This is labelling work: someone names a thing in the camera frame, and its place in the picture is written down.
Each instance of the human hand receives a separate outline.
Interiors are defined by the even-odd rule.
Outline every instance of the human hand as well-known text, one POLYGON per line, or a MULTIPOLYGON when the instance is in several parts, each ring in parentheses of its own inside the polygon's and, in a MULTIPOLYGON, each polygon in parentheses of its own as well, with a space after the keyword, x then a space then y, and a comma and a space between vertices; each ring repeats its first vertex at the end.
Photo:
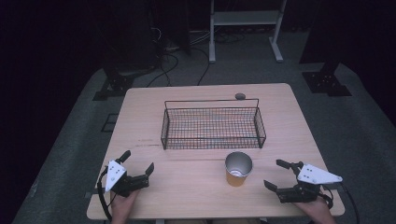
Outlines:
POLYGON ((303 210, 317 224, 335 224, 326 201, 321 197, 317 197, 315 201, 310 203, 293 204, 303 210))
POLYGON ((140 189, 132 191, 128 197, 124 198, 116 193, 110 191, 110 198, 114 199, 111 203, 112 220, 111 224, 124 224, 131 215, 134 206, 134 200, 137 197, 140 189))

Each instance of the paper cup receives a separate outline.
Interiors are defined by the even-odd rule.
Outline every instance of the paper cup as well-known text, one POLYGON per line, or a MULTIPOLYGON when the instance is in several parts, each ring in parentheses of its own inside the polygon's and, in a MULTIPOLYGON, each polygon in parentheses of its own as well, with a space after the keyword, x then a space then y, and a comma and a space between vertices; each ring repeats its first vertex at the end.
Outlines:
POLYGON ((253 161, 244 152, 235 151, 225 159, 227 182, 233 187, 239 187, 253 169, 253 161))

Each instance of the black wire basket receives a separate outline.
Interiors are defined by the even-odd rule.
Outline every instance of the black wire basket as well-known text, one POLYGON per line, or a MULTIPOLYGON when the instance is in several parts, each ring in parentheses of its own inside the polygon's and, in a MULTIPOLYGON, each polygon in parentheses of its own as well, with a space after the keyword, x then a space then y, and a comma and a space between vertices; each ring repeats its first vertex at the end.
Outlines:
POLYGON ((262 148, 259 99, 165 101, 163 149, 262 148))

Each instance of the table surface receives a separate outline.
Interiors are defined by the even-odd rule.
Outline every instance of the table surface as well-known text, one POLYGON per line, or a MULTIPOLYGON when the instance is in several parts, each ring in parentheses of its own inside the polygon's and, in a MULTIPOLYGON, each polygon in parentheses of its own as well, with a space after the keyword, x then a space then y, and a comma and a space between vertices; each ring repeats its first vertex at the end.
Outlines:
MULTIPOLYGON (((294 205, 280 203, 263 180, 279 188, 296 184, 295 175, 276 160, 303 161, 327 170, 304 115, 288 84, 249 84, 201 87, 130 89, 125 95, 104 163, 131 150, 122 165, 128 175, 142 175, 154 162, 150 186, 142 189, 130 218, 294 217, 304 214, 294 205), (232 100, 238 92, 260 99, 259 108, 267 139, 263 148, 166 149, 161 132, 165 101, 232 100), (225 157, 243 151, 253 159, 253 170, 241 187, 226 181, 225 157)), ((345 207, 336 190, 334 216, 345 207)), ((106 219, 97 194, 87 216, 106 219)))

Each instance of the gray carpet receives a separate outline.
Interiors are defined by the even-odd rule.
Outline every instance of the gray carpet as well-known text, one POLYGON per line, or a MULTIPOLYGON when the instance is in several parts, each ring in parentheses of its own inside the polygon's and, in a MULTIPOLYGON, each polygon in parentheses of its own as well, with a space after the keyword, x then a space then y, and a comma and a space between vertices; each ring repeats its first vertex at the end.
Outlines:
MULTIPOLYGON (((307 33, 280 34, 278 44, 285 59, 283 63, 275 61, 268 36, 246 35, 244 40, 234 44, 217 44, 217 61, 210 65, 201 85, 290 84, 329 171, 342 176, 352 193, 361 223, 394 223, 395 127, 363 88, 359 77, 343 65, 335 74, 352 96, 311 93, 302 72, 318 71, 322 64, 298 63, 307 33)), ((206 52, 208 49, 207 44, 195 47, 206 52)), ((191 56, 183 51, 173 55, 179 62, 168 73, 171 85, 197 85, 206 69, 206 56, 195 49, 191 56)), ((174 62, 172 57, 165 57, 163 68, 172 67, 174 62)), ((134 88, 146 87, 161 72, 157 69, 137 78, 134 88)), ((108 114, 120 111, 123 100, 122 97, 92 100, 105 79, 103 70, 92 75, 14 223, 103 223, 89 220, 86 210, 111 137, 111 133, 101 132, 103 124, 108 114)), ((150 87, 166 85, 166 78, 160 77, 150 87)), ((355 223, 350 200, 344 192, 341 197, 346 212, 336 221, 355 223)), ((269 219, 273 224, 307 221, 304 217, 269 219)))

